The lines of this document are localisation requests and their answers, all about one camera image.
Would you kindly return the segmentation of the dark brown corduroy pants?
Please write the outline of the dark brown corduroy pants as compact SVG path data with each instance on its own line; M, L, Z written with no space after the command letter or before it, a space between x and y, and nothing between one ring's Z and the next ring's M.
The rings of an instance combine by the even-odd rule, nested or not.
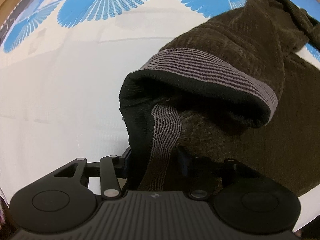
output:
M290 0L247 0L176 37L124 80L125 189L174 191L197 157L234 158L298 196L319 184L319 22Z

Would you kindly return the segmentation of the white blue patterned bed sheet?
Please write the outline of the white blue patterned bed sheet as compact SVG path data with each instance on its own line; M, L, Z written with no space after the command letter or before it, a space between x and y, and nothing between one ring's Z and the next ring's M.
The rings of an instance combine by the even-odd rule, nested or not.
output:
M127 74L246 0L21 0L1 27L1 194L128 147ZM317 0L291 0L319 18Z

